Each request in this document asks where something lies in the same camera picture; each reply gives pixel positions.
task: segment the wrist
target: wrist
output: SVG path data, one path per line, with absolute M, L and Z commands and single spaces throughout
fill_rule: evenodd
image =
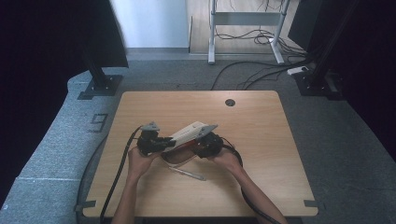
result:
M 139 182 L 140 176 L 139 175 L 128 175 L 126 178 L 127 185 L 137 185 Z
M 244 168 L 240 164 L 232 164 L 231 166 L 227 167 L 227 170 L 232 175 L 240 175 L 244 173 Z

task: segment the cable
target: cable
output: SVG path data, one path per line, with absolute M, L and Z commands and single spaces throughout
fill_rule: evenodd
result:
M 267 5 L 265 6 L 265 12 L 267 11 L 267 9 L 268 9 L 268 5 L 270 4 L 270 0 L 267 0 Z
M 229 149 L 234 155 L 235 157 L 238 159 L 239 164 L 241 164 L 241 166 L 243 167 L 243 162 L 242 162 L 242 157 L 239 154 L 239 152 L 235 149 L 235 147 L 225 138 L 221 137 L 221 139 L 225 140 L 229 146 L 227 145 L 223 145 L 224 148 Z M 258 207 L 256 207 L 256 205 L 254 205 L 250 199 L 248 198 L 248 196 L 245 194 L 245 192 L 242 190 L 241 188 L 241 193 L 242 196 L 245 200 L 245 202 L 247 203 L 247 205 L 255 212 L 257 213 L 259 216 L 267 219 L 269 222 L 271 222 L 272 224 L 280 224 L 280 222 L 276 221 L 273 217 L 268 216 L 267 214 L 265 214 L 262 210 L 260 210 Z
M 233 11 L 236 11 L 235 8 L 233 7 L 233 3 L 231 2 L 231 0 L 230 0 L 230 6 L 233 9 Z
M 262 5 L 264 5 L 264 1 L 265 0 L 262 0 L 262 3 L 259 5 L 259 7 L 256 9 L 256 11 L 259 11 L 259 9 L 260 9 L 260 7 L 262 7 Z
M 83 180 L 85 179 L 85 176 L 87 175 L 87 171 L 88 171 L 88 167 L 91 166 L 92 161 L 93 161 L 93 157 L 96 155 L 97 151 L 99 150 L 99 148 L 101 147 L 101 145 L 105 142 L 105 140 L 107 139 L 108 134 L 106 134 L 106 136 L 102 139 L 102 141 L 99 143 L 99 145 L 96 147 L 95 151 L 92 153 L 90 160 L 88 161 L 87 165 L 85 166 L 84 172 L 82 173 L 82 177 L 81 177 L 81 182 L 79 183 L 78 186 L 78 193 L 77 193 L 77 204 L 80 204 L 81 201 L 79 199 L 81 192 L 82 192 L 82 186 L 83 186 Z M 76 222 L 77 224 L 79 223 L 79 215 L 80 215 L 80 211 L 76 211 Z
M 110 191 L 107 194 L 105 204 L 103 205 L 102 212 L 100 214 L 100 218 L 99 218 L 100 223 L 103 223 L 103 221 L 104 221 L 105 212 L 106 212 L 108 203 L 110 202 L 111 195 L 113 194 L 113 191 L 114 191 L 114 189 L 117 186 L 117 182 L 119 181 L 119 178 L 120 178 L 120 175 L 121 175 L 121 172 L 122 172 L 122 168 L 123 168 L 123 165 L 124 165 L 125 160 L 126 160 L 126 156 L 128 155 L 128 149 L 129 149 L 132 141 L 134 140 L 134 136 L 136 135 L 137 131 L 139 131 L 140 127 L 141 126 L 139 126 L 136 130 L 134 130 L 134 132 L 131 134 L 131 137 L 128 139 L 128 142 L 126 143 L 125 149 L 124 149 L 123 154 L 122 154 L 122 159 L 121 159 L 121 162 L 120 162 L 119 170 L 117 171 L 116 177 L 114 178 L 114 181 L 113 181 L 113 185 L 111 186 L 111 189 L 110 189 Z
M 285 0 L 281 0 L 278 7 L 269 7 L 268 4 L 267 4 L 267 7 L 271 8 L 271 9 L 273 9 L 273 10 L 279 9 L 279 11 L 281 11 L 281 10 L 282 10 L 282 7 L 283 7 L 283 2 L 284 2 L 284 1 L 285 1 Z
M 236 85 L 236 89 L 238 90 L 238 87 L 240 86 L 240 85 L 243 85 L 243 87 L 242 87 L 242 90 L 245 88 L 245 85 L 247 84 L 247 83 L 249 83 L 249 82 L 251 82 L 250 81 L 250 79 L 251 78 L 253 78 L 253 77 L 255 77 L 256 75 L 258 75 L 260 72 L 262 72 L 264 69 L 271 69 L 271 68 L 275 68 L 275 67 L 277 67 L 277 66 L 273 66 L 273 67 L 264 67 L 264 68 L 262 68 L 260 71 L 258 71 L 258 72 L 256 72 L 256 73 L 254 73 L 253 75 L 251 75 L 246 81 L 244 81 L 244 82 L 240 82 L 240 83 L 238 83 L 238 85 Z M 267 74 L 267 75 L 263 75 L 262 77 L 268 77 L 268 76 L 271 76 L 271 75 L 273 75 L 274 73 L 270 73 L 270 74 Z
M 278 73 L 278 76 L 279 76 L 279 74 L 280 74 L 281 72 L 287 71 L 287 70 L 289 70 L 289 69 L 291 69 L 291 68 L 293 68 L 293 67 L 302 66 L 302 65 L 307 64 L 307 63 L 310 63 L 310 62 L 312 62 L 312 59 L 306 59 L 306 60 L 304 60 L 304 61 L 294 63 L 293 65 L 290 65 L 289 67 L 286 67 L 286 68 L 284 68 L 284 69 L 281 69 L 281 70 L 278 70 L 278 71 L 275 71 L 275 72 L 266 74 L 266 75 L 264 75 L 264 76 L 262 76 L 262 77 L 259 77 L 259 78 L 257 78 L 256 80 L 251 81 L 251 82 L 244 88 L 244 91 L 246 91 L 246 90 L 247 90 L 250 86 L 252 86 L 254 83 L 263 80 L 265 77 L 268 77 L 268 76 L 273 75 L 273 74 L 276 74 L 276 73 Z
M 260 77 L 260 80 L 273 80 L 273 81 L 277 81 L 277 78 L 279 77 L 279 75 L 280 75 L 281 72 L 282 72 L 282 71 L 276 71 L 276 72 L 273 72 L 273 73 L 269 73 L 269 74 L 263 75 L 262 77 Z M 257 73 L 255 73 L 255 74 L 253 74 L 252 76 L 250 76 L 246 81 L 241 82 L 241 83 L 238 83 L 238 85 L 236 86 L 236 89 L 238 90 L 238 87 L 239 87 L 240 85 L 243 85 L 243 86 L 242 86 L 242 90 L 243 90 L 243 91 L 246 91 L 246 90 L 248 89 L 248 86 L 245 87 L 245 85 L 246 85 L 247 83 L 252 83 L 252 82 L 254 82 L 254 81 L 250 81 L 250 79 L 251 79 L 252 77 L 256 76 L 257 74 L 259 74 L 259 72 L 257 72 Z M 274 74 L 277 74 L 275 79 L 264 79 L 265 77 L 269 77 L 269 76 L 274 75 Z
M 213 82 L 212 87 L 210 88 L 211 91 L 213 91 L 213 89 L 216 86 L 216 83 L 219 80 L 219 77 L 221 76 L 221 74 L 229 67 L 234 66 L 236 64 L 240 64 L 240 63 L 255 63 L 255 64 L 263 64 L 263 65 L 269 65 L 269 66 L 274 66 L 274 67 L 284 67 L 284 66 L 288 66 L 288 65 L 284 65 L 284 64 L 272 64 L 272 63 L 262 63 L 262 62 L 237 62 L 237 63 L 230 63 L 228 65 L 226 65 L 224 68 L 221 69 L 221 71 L 218 73 L 218 75 L 216 76 L 215 81 Z
M 228 40 L 228 39 L 253 39 L 254 43 L 255 44 L 259 44 L 259 45 L 271 44 L 269 39 L 274 37 L 274 34 L 268 32 L 268 31 L 262 30 L 261 27 L 259 27 L 259 29 L 256 29 L 256 30 L 249 31 L 249 32 L 247 32 L 247 33 L 245 33 L 243 35 L 219 34 L 218 29 L 216 27 L 215 27 L 215 32 L 216 32 L 216 36 L 218 38 L 220 38 L 220 39 L 223 39 L 223 40 Z M 247 36 L 247 35 L 250 35 L 250 34 L 252 34 L 254 32 L 259 32 L 259 34 L 255 35 L 255 36 Z M 281 38 L 281 37 L 278 39 L 278 44 L 282 48 L 282 50 L 285 51 L 288 54 L 298 55 L 298 56 L 306 56 L 306 53 L 304 52 L 303 49 L 298 49 L 298 48 L 289 46 L 285 42 L 285 40 L 283 38 Z

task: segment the table top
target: table top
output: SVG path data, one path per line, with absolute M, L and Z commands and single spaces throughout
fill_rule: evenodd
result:
M 235 104 L 226 105 L 228 99 Z M 315 199 L 275 91 L 129 91 L 120 100 L 88 194 L 87 201 L 96 201 L 96 206 L 85 208 L 85 216 L 99 217 L 126 142 L 137 127 L 151 121 L 161 128 L 163 137 L 195 121 L 218 124 L 213 132 L 235 146 L 251 179 L 284 216 L 317 214 L 316 207 L 304 205 Z M 106 217 L 116 211 L 127 167 L 128 161 Z M 155 160 L 138 184 L 137 217 L 254 216 L 237 182 L 213 162 L 196 157 L 179 168 L 203 175 L 206 181 L 173 173 L 164 161 Z

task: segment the gray carpet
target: gray carpet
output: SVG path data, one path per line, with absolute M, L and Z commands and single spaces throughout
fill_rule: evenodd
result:
M 208 65 L 205 59 L 176 58 L 130 57 L 129 69 L 106 68 L 107 75 L 123 75 L 114 97 L 79 101 L 78 95 L 91 76 L 86 72 L 70 79 L 64 105 L 16 178 L 2 206 L 0 223 L 76 223 L 74 208 L 80 179 L 92 153 L 110 130 L 122 93 L 208 91 L 219 71 L 235 62 L 226 58 Z M 221 74 L 215 90 L 236 90 L 238 83 L 263 68 L 259 64 L 234 65 Z M 299 220 L 305 224 L 396 223 L 396 164 L 359 115 L 345 101 L 302 97 L 286 73 L 267 79 L 270 80 L 258 82 L 250 90 L 278 92 L 318 202 L 317 216 Z M 98 156 L 89 168 L 87 180 L 92 178 L 97 160 Z M 291 219 L 290 223 L 299 220 Z

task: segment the hand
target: hand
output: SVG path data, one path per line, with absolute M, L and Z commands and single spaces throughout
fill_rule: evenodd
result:
M 128 159 L 129 159 L 129 169 L 128 169 L 128 177 L 129 178 L 140 178 L 146 171 L 149 169 L 151 163 L 155 158 L 159 157 L 161 152 L 152 153 L 151 155 L 144 157 L 140 154 L 138 147 L 133 147 L 128 151 Z
M 239 164 L 239 160 L 227 148 L 222 148 L 217 156 L 209 157 L 207 159 L 213 161 L 217 165 L 224 167 L 231 173 L 234 172 L 236 169 L 242 168 L 242 166 Z

